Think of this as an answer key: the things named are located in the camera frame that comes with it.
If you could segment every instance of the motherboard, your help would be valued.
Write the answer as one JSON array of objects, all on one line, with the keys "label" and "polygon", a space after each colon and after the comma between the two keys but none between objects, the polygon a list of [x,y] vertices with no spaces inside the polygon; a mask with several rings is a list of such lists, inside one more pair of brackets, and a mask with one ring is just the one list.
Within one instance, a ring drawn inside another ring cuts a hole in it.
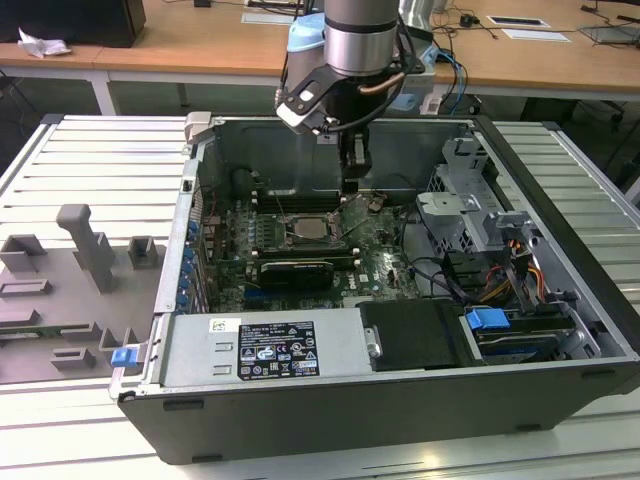
[{"label": "motherboard", "polygon": [[292,211],[294,206],[278,198],[271,211],[255,201],[212,211],[205,222],[211,311],[341,308],[418,298],[415,274],[400,248],[405,207],[388,205],[381,193],[341,200],[331,212]]}]

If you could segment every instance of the paper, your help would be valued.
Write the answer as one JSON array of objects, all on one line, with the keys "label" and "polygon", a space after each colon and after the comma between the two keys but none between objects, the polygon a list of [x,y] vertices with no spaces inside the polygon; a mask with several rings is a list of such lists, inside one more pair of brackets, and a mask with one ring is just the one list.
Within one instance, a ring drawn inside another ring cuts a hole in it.
[{"label": "paper", "polygon": [[71,53],[71,49],[62,40],[42,40],[41,38],[32,37],[18,29],[20,32],[20,40],[18,45],[34,57],[44,58],[45,55],[63,55]]},{"label": "paper", "polygon": [[514,40],[541,40],[543,42],[570,42],[561,33],[545,32],[543,30],[514,30],[503,28],[502,31]]}]

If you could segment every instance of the wooden desk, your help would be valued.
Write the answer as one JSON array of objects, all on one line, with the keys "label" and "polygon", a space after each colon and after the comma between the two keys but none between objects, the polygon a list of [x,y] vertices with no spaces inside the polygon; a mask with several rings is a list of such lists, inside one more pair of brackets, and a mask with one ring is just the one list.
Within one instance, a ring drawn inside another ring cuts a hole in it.
[{"label": "wooden desk", "polygon": [[280,75],[288,26],[242,23],[242,5],[194,8],[191,1],[167,4],[162,0],[145,0],[144,5],[147,24],[135,46],[103,48],[94,60],[95,68]]},{"label": "wooden desk", "polygon": [[93,68],[93,61],[102,47],[92,45],[78,45],[67,55],[44,57],[42,60],[22,50],[15,43],[0,43],[0,68],[13,67],[50,67],[50,68]]},{"label": "wooden desk", "polygon": [[[241,0],[229,0],[240,3]],[[457,0],[483,25],[486,15],[542,18],[553,30],[604,24],[580,11],[581,0]],[[284,59],[288,27],[241,23],[241,5],[194,8],[191,1],[145,0],[145,30],[130,49],[74,46],[74,53],[39,60],[15,45],[0,45],[0,68],[8,75],[80,78],[93,85],[103,114],[117,112],[110,81],[275,86]],[[640,8],[600,3],[616,15],[640,16]],[[453,23],[460,14],[434,15],[434,25]],[[483,30],[460,30],[453,39],[458,59],[469,72],[468,93],[593,100],[640,100],[640,52],[594,47],[580,32],[565,33],[570,43],[511,40],[500,30],[493,40]],[[444,34],[436,39],[448,48]],[[436,92],[453,80],[451,67],[438,65]]]},{"label": "wooden desk", "polygon": [[[604,25],[604,20],[580,10],[581,5],[592,3],[576,0],[456,1],[460,9],[473,9],[485,27],[496,27],[487,15],[540,18],[551,26],[538,30],[575,30],[585,25]],[[599,11],[613,24],[622,23],[615,19],[619,14],[640,17],[640,7],[630,5],[600,3]],[[459,18],[459,12],[450,10],[449,15],[433,15],[432,25],[455,23],[459,27]],[[449,48],[442,30],[436,32],[440,32],[436,33],[440,46]],[[489,92],[491,88],[507,87],[558,90],[555,96],[560,97],[574,92],[578,96],[573,98],[589,98],[580,95],[592,96],[597,95],[596,92],[640,96],[640,51],[637,49],[594,46],[593,41],[580,32],[563,33],[570,43],[512,40],[500,30],[493,30],[493,33],[498,40],[480,28],[460,29],[453,39],[456,56],[469,71],[470,91],[481,93],[482,87],[490,87],[484,88]],[[437,77],[438,81],[451,82],[451,67],[439,65]]]}]

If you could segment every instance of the metal workbench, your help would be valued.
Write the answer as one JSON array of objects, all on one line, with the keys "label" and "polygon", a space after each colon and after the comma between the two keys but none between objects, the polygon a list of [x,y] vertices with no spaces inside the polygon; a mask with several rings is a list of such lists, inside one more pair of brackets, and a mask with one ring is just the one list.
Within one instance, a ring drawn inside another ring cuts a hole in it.
[{"label": "metal workbench", "polygon": [[[112,245],[132,234],[165,243],[188,157],[183,121],[67,116],[41,126],[0,180],[0,242],[37,232],[45,248],[68,246],[55,215],[63,202],[82,201]],[[639,308],[637,211],[561,132],[496,125]],[[137,191],[128,191],[133,185]],[[0,478],[640,478],[640,390],[600,399],[552,431],[174,467],[110,400],[109,380],[0,386]],[[300,416],[282,425],[313,435]]]}]

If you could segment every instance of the warning label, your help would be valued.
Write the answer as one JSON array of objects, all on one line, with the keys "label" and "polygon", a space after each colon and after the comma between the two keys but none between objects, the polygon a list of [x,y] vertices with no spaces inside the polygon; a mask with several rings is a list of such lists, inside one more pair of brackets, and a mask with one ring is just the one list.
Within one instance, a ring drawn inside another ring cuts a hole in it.
[{"label": "warning label", "polygon": [[313,322],[240,325],[241,380],[320,375]]}]

